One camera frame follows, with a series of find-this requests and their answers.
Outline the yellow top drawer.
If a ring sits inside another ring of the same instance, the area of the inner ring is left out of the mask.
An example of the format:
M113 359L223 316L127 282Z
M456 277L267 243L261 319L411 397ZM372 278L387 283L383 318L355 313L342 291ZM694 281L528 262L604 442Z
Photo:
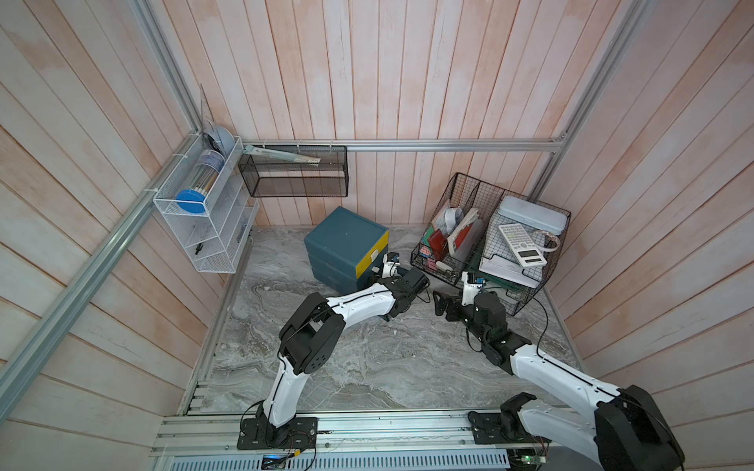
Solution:
M389 231L386 230L379 240L363 255L355 266L355 276L360 278L378 259L379 254L388 247Z

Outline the teal drawer cabinet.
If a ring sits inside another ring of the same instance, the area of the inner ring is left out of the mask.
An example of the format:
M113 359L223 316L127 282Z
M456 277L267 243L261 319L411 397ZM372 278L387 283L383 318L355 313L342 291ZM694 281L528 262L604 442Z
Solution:
M360 278L355 276L355 266L386 230L339 206L304 238L314 278L338 294L364 290L374 275L372 268L382 265L388 247Z

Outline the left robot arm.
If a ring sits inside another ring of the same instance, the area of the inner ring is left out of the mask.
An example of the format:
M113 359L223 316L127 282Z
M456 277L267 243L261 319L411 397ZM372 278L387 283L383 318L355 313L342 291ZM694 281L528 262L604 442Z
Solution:
M305 298L280 331L274 384L267 398L253 406L255 415L242 417L237 449L316 447L318 419L298 416L309 377L330 359L345 330L368 319L397 317L428 287L421 271L399 267L359 292L335 298L316 292Z

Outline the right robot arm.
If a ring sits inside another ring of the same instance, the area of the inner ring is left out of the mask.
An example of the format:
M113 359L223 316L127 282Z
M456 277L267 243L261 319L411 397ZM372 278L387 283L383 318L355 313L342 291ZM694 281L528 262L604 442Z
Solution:
M435 313L465 325L494 366L569 406L563 411L522 392L504 402L495 433L506 441L541 437L592 459L605 470L677 470L685 455L651 394L597 380L510 330L494 292L432 294Z

